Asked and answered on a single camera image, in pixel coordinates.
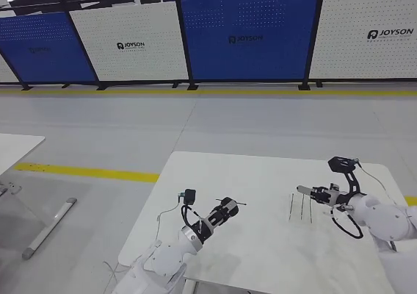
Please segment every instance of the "black cable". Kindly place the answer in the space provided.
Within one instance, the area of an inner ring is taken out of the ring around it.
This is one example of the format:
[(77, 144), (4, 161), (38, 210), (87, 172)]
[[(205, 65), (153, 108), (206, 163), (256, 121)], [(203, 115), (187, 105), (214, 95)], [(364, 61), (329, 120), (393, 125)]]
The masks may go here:
[(358, 230), (358, 236), (352, 234), (351, 232), (347, 231), (345, 228), (343, 228), (334, 218), (334, 207), (331, 208), (330, 210), (330, 214), (331, 214), (331, 218), (333, 219), (333, 222), (335, 225), (337, 225), (338, 228), (341, 229), (341, 231), (343, 231), (344, 233), (348, 234), (350, 237), (354, 238), (354, 239), (362, 239), (363, 238), (363, 233), (362, 230), (360, 229), (360, 227), (357, 225), (357, 223), (355, 222), (355, 220), (352, 218), (352, 216), (347, 215), (347, 217), (350, 219), (350, 221), (352, 221), (352, 223), (354, 224), (354, 226), (357, 228)]

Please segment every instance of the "panel post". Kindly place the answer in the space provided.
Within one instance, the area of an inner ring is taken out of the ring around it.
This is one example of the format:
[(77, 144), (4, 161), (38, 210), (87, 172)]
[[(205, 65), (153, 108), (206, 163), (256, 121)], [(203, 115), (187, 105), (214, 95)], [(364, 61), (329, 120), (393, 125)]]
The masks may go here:
[(308, 55), (306, 57), (305, 75), (303, 82), (298, 86), (298, 90), (310, 90), (308, 80), (310, 79), (311, 62), (313, 61), (314, 45), (316, 42), (316, 35), (318, 33), (319, 18), (321, 17), (321, 8), (323, 6), (323, 0), (316, 0), (316, 8), (313, 18), (313, 26), (311, 27), (310, 46), (308, 47)]
[(199, 86), (195, 84), (194, 77), (192, 75), (191, 59), (189, 56), (189, 47), (187, 45), (186, 27), (184, 26), (184, 17), (182, 13), (181, 0), (175, 0), (175, 2), (176, 9), (178, 10), (178, 20), (179, 28), (181, 29), (182, 46), (184, 47), (184, 58), (186, 59), (187, 76), (189, 77), (189, 86), (187, 90), (197, 90)]
[(98, 75), (96, 73), (96, 70), (94, 69), (93, 63), (91, 62), (90, 56), (88, 55), (88, 52), (86, 52), (86, 48), (84, 47), (83, 41), (81, 40), (81, 37), (79, 36), (78, 30), (76, 29), (75, 23), (73, 22), (73, 19), (71, 18), (70, 11), (68, 11), (68, 6), (66, 0), (60, 0), (60, 3), (62, 4), (63, 11), (65, 12), (68, 21), (70, 22), (71, 28), (73, 32), (75, 33), (76, 39), (78, 40), (79, 46), (81, 47), (81, 50), (83, 51), (84, 58), (86, 59), (88, 66), (90, 67), (94, 80), (96, 83), (96, 86), (98, 86), (98, 89), (96, 90), (105, 90), (106, 87), (103, 87), (101, 84), (101, 81), (99, 81)]

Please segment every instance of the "black bracket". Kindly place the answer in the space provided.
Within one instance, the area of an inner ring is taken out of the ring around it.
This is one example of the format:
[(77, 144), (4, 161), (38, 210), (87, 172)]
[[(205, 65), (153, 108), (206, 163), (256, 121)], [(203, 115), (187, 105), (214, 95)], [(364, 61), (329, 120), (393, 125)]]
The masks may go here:
[(360, 193), (360, 185), (353, 173), (355, 164), (357, 163), (358, 162), (353, 159), (344, 157), (333, 157), (327, 162), (331, 171), (334, 173), (343, 173), (346, 176), (346, 180), (349, 183), (349, 192), (344, 197), (348, 198), (347, 200)]
[(197, 90), (199, 88), (199, 85), (196, 85), (196, 84), (189, 84), (189, 86), (187, 87), (187, 90), (188, 91), (195, 91), (195, 90)]
[(310, 89), (310, 86), (308, 85), (307, 82), (303, 82), (301, 85), (298, 85), (298, 90), (300, 90), (300, 91), (309, 91), (311, 89)]
[(104, 91), (105, 89), (107, 89), (108, 85), (104, 84), (103, 82), (99, 82), (99, 86), (98, 89), (96, 89), (96, 91)]

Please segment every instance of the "joyson logo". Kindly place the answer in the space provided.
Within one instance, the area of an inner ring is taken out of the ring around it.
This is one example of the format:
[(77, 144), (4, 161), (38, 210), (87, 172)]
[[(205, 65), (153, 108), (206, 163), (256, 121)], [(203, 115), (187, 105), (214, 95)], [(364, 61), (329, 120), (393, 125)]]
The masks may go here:
[(379, 32), (373, 29), (367, 35), (368, 40), (379, 39), (390, 39), (390, 38), (402, 38), (409, 37), (414, 33), (414, 29), (383, 29)]
[(143, 42), (117, 43), (117, 47), (120, 50), (144, 49), (145, 43)]
[(228, 44), (246, 43), (261, 41), (264, 38), (263, 35), (259, 36), (228, 36)]

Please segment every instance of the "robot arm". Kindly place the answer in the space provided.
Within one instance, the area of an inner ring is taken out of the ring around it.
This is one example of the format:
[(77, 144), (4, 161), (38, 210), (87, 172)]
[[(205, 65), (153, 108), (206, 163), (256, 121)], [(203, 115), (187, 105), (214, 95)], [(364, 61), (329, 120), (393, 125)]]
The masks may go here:
[(353, 171), (356, 159), (334, 157), (329, 162), (331, 170), (344, 173), (349, 182), (349, 192), (339, 191), (336, 184), (330, 188), (299, 186), (300, 193), (309, 195), (320, 204), (326, 204), (342, 212), (357, 226), (360, 234), (353, 235), (334, 223), (350, 236), (360, 239), (360, 227), (369, 229), (377, 248), (377, 254), (386, 276), (397, 294), (417, 293), (417, 248), (410, 251), (397, 251), (395, 242), (417, 239), (417, 207), (381, 204), (374, 196), (363, 194)]
[[(117, 284), (113, 294), (168, 294), (186, 272), (186, 264), (183, 263), (185, 254), (196, 255), (203, 247), (204, 242), (213, 235), (215, 228), (224, 224), (229, 218), (235, 216), (239, 209), (233, 199), (226, 197), (221, 200), (219, 206), (213, 208), (207, 218), (200, 218), (197, 223), (189, 224), (187, 210), (192, 210), (195, 200), (195, 191), (186, 190), (192, 194), (192, 199), (184, 200), (181, 214), (186, 224), (178, 233), (178, 242), (163, 244), (160, 240), (155, 241), (139, 256), (132, 264), (131, 269)], [(162, 277), (171, 277), (166, 284), (153, 279), (144, 267), (148, 260), (154, 272)]]

